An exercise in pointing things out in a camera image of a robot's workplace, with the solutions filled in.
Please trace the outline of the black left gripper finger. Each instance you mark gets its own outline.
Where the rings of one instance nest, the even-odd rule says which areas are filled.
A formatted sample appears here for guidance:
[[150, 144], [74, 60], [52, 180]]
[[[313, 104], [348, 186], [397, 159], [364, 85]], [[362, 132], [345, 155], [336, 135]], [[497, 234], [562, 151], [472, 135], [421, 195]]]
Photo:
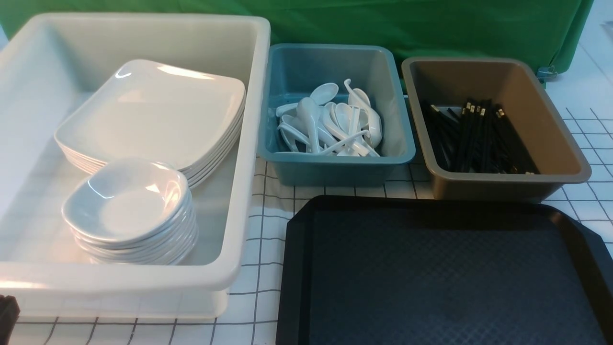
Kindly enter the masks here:
[[0, 344], [8, 345], [17, 323], [20, 307], [14, 296], [0, 296]]

